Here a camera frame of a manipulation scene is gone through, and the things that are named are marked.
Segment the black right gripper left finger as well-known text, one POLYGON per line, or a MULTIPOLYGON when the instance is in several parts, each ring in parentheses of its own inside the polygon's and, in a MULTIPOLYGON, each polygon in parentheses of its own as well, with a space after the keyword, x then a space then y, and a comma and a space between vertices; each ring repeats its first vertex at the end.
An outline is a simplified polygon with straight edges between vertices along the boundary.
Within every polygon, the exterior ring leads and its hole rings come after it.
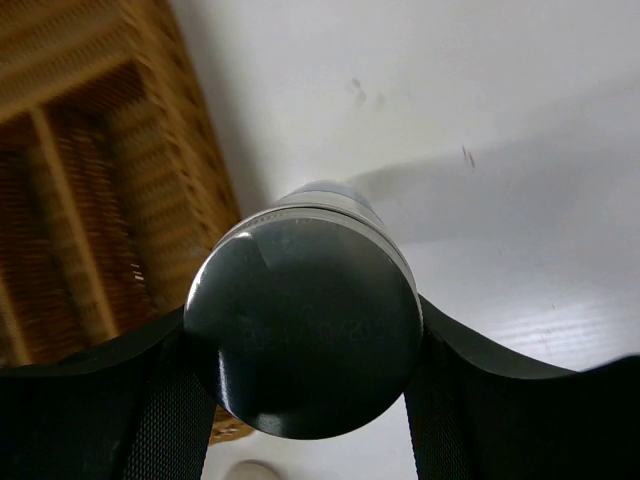
POLYGON ((57 364, 1 372, 4 479, 198 479, 215 404, 183 311, 57 364))

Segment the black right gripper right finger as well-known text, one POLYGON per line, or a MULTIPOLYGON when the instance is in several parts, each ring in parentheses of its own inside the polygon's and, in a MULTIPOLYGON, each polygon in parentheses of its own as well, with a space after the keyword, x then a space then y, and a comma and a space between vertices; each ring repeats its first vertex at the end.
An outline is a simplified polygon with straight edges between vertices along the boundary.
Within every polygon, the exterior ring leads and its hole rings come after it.
POLYGON ((418 478, 638 478, 637 355, 573 372, 421 307, 405 391, 418 478))

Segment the silver-capped white spice bottle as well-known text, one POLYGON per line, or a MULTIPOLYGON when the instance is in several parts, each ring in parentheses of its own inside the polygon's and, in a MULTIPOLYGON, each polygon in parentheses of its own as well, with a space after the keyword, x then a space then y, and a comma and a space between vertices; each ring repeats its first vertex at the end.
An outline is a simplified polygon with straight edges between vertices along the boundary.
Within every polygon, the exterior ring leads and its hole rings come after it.
POLYGON ((331 438, 384 413, 418 365, 414 276, 371 204, 319 181, 234 226, 184 306, 188 353, 224 409, 263 433, 331 438))

